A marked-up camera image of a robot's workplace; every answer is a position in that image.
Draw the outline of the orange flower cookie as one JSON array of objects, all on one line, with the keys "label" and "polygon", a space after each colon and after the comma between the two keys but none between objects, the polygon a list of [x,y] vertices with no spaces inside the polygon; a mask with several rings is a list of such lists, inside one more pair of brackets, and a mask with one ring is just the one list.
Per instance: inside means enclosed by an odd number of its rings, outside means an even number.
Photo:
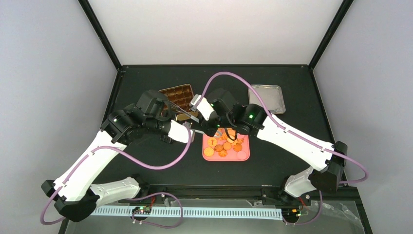
[{"label": "orange flower cookie", "polygon": [[223,149],[223,150],[221,150],[221,151],[219,151],[218,152],[218,155],[220,156],[220,157],[226,157],[227,156],[227,150],[225,150],[225,149]]}]

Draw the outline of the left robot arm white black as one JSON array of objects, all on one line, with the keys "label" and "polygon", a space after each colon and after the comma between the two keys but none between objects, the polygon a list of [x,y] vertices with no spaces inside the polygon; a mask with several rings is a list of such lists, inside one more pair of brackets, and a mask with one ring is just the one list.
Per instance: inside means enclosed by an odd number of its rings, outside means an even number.
[{"label": "left robot arm white black", "polygon": [[90,216],[96,208],[120,200],[146,197],[149,184],[140,176],[96,184],[94,180],[117,156],[145,134],[169,137],[189,147],[194,131],[189,123],[175,121],[168,98],[156,91],[145,91],[140,99],[108,115],[87,150],[60,177],[46,180],[41,188],[62,219],[79,222]]}]

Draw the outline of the black front rail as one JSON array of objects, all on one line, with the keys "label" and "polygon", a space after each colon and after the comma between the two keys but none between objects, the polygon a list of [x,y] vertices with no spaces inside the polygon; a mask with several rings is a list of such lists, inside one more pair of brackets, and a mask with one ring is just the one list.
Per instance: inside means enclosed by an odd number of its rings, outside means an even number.
[{"label": "black front rail", "polygon": [[[269,197],[278,199],[283,193],[278,186],[195,186],[195,185],[149,185],[141,192],[143,195],[153,193],[170,193],[184,198],[202,199],[256,199]],[[356,200],[360,199],[356,187],[339,187],[336,193],[322,192],[323,198],[327,200]]]}]

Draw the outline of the left circuit board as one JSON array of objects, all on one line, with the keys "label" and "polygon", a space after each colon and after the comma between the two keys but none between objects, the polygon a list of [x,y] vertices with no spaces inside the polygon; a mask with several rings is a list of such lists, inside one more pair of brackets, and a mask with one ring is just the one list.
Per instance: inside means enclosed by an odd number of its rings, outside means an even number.
[{"label": "left circuit board", "polygon": [[151,206],[138,206],[132,209],[133,215],[149,215],[151,213]]}]

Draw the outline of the pink plastic tray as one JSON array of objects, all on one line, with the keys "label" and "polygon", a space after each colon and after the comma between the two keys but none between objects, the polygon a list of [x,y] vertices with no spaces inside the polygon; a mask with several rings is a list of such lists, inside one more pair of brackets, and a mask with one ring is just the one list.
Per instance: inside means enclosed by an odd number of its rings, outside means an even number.
[{"label": "pink plastic tray", "polygon": [[[204,149],[211,147],[215,153],[211,157],[204,155]],[[227,150],[226,157],[220,157],[218,152]],[[250,157],[249,136],[241,135],[232,129],[219,128],[214,136],[203,135],[202,138],[202,156],[207,161],[241,161],[237,159],[237,153],[245,151]]]}]

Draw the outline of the pink round cookie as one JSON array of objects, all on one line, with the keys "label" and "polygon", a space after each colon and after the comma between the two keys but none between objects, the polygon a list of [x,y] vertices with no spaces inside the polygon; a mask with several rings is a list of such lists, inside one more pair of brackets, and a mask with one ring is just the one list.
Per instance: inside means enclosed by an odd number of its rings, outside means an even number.
[{"label": "pink round cookie", "polygon": [[248,154],[245,151],[239,151],[237,153],[237,159],[238,160],[243,161],[243,160],[247,160],[247,158],[248,158]]}]

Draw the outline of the round golden cookie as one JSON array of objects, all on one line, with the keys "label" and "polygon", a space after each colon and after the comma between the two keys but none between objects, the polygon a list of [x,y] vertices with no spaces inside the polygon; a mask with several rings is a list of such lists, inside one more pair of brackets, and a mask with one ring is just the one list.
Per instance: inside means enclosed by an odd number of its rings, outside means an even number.
[{"label": "round golden cookie", "polygon": [[211,147],[207,147],[207,148],[204,149],[204,155],[205,155],[206,157],[211,157],[211,156],[214,155],[214,153],[215,153],[215,151],[214,151],[214,149],[211,148]]}]

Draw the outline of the gold cookie tin box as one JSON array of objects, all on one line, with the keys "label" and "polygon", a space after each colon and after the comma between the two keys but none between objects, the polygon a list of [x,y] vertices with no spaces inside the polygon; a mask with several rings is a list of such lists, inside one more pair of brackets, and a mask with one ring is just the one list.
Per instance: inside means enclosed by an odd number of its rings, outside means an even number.
[{"label": "gold cookie tin box", "polygon": [[191,110],[189,104],[194,97],[194,93],[190,84],[178,85],[175,87],[165,88],[159,90],[160,93],[164,94],[169,101],[179,106],[185,112],[197,117],[198,112]]}]

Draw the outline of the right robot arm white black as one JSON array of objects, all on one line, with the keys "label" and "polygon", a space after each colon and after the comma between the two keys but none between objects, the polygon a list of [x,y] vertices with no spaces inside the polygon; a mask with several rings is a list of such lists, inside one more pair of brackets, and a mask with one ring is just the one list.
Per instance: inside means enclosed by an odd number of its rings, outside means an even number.
[{"label": "right robot arm white black", "polygon": [[189,105],[201,114],[198,130],[216,141],[208,142],[208,146],[220,157],[228,156],[230,150],[239,152],[245,142],[240,138],[243,135],[270,142],[309,165],[283,180],[277,191],[281,203],[290,205],[315,190],[328,194],[338,191],[346,160],[337,154],[347,153],[345,143],[325,142],[307,135],[257,104],[241,105],[222,88],[208,98],[195,95]]}]

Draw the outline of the silver tin lid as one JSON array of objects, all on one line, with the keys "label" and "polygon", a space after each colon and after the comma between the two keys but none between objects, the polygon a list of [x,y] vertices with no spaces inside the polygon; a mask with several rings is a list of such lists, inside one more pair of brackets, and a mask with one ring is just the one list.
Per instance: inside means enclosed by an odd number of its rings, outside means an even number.
[{"label": "silver tin lid", "polygon": [[278,85],[252,84],[251,87],[259,94],[272,114],[284,114],[286,111],[282,89]]}]

